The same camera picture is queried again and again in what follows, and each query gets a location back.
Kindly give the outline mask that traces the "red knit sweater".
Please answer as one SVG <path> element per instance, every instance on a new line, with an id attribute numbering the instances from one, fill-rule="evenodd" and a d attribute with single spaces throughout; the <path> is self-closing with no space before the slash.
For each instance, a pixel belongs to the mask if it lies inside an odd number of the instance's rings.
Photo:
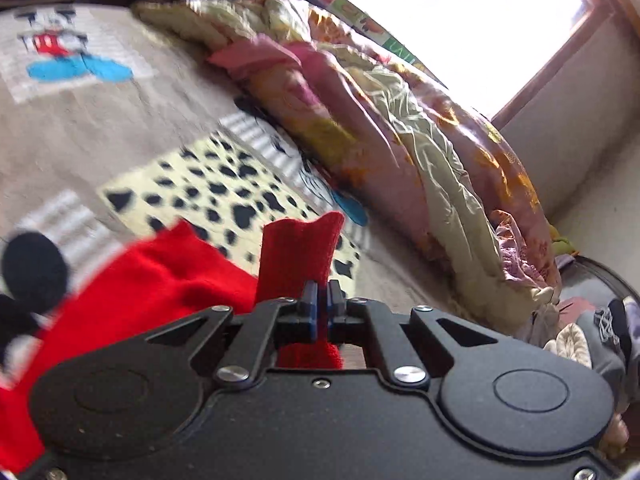
<path id="1" fill-rule="evenodd" d="M 43 452 L 27 397 L 36 379 L 63 361 L 213 306 L 239 314 L 279 297 L 297 298 L 308 281 L 328 281 L 344 217 L 282 219 L 262 230 L 259 272 L 250 275 L 200 240 L 186 221 L 131 245 L 66 300 L 17 381 L 1 391 L 1 467 L 19 474 Z"/>

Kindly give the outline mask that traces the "stack of folded clothes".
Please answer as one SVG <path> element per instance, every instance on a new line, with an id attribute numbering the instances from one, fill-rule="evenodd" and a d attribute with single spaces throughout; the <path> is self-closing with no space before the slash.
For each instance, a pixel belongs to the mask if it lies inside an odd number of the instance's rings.
<path id="1" fill-rule="evenodd" d="M 599 448 L 608 458 L 620 457 L 630 437 L 623 414 L 639 401 L 638 302 L 628 296 L 597 308 L 573 297 L 535 311 L 516 336 L 582 364 L 606 381 L 615 408 Z"/>

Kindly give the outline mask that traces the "dark wooden headboard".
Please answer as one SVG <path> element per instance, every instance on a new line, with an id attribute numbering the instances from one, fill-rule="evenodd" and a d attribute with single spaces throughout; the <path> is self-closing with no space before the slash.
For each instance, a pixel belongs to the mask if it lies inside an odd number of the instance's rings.
<path id="1" fill-rule="evenodd" d="M 614 299 L 632 298 L 639 303 L 639 294 L 613 270 L 597 260 L 575 256 L 560 266 L 562 290 L 560 300 L 582 298 L 597 310 Z"/>

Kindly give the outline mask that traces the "floral quilted comforter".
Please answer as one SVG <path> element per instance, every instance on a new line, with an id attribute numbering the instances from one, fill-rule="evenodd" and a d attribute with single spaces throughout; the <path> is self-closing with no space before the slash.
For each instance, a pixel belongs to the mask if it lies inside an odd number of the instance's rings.
<path id="1" fill-rule="evenodd" d="M 518 156 L 434 79 L 305 0 L 142 1 L 146 24 L 204 44 L 320 167 L 450 274 L 474 320 L 553 322 L 561 278 Z"/>

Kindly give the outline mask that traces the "Mickey Mouse fleece blanket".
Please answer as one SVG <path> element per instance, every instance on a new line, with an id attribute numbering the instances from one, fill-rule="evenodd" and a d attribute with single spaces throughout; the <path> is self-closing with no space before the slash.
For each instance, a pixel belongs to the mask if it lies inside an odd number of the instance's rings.
<path id="1" fill-rule="evenodd" d="M 1 236 L 46 236 L 85 288 L 136 240 L 188 220 L 256 275 L 262 227 L 309 220 L 290 141 L 234 102 L 194 47 L 108 6 L 1 15 Z"/>

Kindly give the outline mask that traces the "colourful alphabet play mat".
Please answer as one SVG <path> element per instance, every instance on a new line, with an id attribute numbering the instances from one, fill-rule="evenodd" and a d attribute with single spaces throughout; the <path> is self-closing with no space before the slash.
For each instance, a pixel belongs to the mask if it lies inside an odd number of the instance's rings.
<path id="1" fill-rule="evenodd" d="M 432 77 L 439 84 L 442 82 L 397 38 L 395 38 L 386 28 L 378 24 L 373 18 L 363 10 L 359 9 L 349 0 L 308 0 L 309 2 L 321 6 L 331 12 L 340 20 L 345 22 L 350 28 L 355 29 L 362 36 L 375 42 L 390 53 L 408 62 L 418 70 L 422 70 Z"/>

